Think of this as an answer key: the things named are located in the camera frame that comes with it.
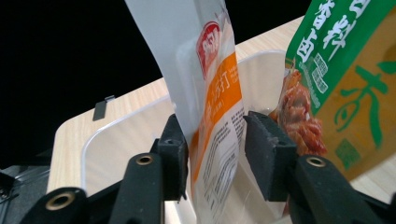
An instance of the green snack bag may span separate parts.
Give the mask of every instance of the green snack bag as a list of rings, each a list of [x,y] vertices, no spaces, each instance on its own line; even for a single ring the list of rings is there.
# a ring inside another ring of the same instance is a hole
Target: green snack bag
[[[270,116],[300,155],[326,157],[352,179],[395,152],[395,0],[313,0],[285,67]]]

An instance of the snack bag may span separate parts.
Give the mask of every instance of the snack bag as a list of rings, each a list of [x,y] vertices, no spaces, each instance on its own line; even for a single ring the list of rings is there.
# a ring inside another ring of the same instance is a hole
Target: snack bag
[[[328,158],[347,179],[395,152],[395,5],[314,0],[288,47],[270,116],[299,154]]]
[[[220,221],[243,132],[233,28],[223,0],[126,0],[159,65],[190,151],[198,223]]]

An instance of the wooden surface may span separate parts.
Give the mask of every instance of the wooden surface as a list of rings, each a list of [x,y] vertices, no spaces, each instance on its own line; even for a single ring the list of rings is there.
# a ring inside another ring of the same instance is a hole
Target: wooden surface
[[[286,50],[302,18],[255,36],[236,46],[237,60],[262,50]],[[98,129],[168,94],[163,78],[131,91],[107,104],[106,117],[92,121],[93,110],[65,122],[55,135],[48,191],[60,187],[81,187],[82,149]],[[352,181],[354,188],[388,203],[396,191],[396,157]]]

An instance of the screw hole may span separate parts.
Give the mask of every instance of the screw hole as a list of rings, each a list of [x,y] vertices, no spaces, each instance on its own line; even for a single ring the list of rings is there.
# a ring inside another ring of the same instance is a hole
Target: screw hole
[[[67,191],[52,197],[47,203],[46,208],[50,211],[56,211],[65,208],[75,200],[76,196],[72,191]]]
[[[316,167],[324,167],[326,166],[326,162],[323,161],[320,158],[316,158],[316,157],[308,157],[306,158],[306,162],[308,162],[309,164],[316,166]]]
[[[136,163],[139,165],[149,165],[152,163],[153,158],[151,156],[142,156],[139,159],[137,159]]]

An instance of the white snack bag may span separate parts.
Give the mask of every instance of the white snack bag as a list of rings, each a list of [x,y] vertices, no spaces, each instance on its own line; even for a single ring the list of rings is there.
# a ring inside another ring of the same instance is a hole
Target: white snack bag
[[[223,0],[126,0],[159,65],[190,151],[198,223],[218,223],[244,128],[233,28]]]

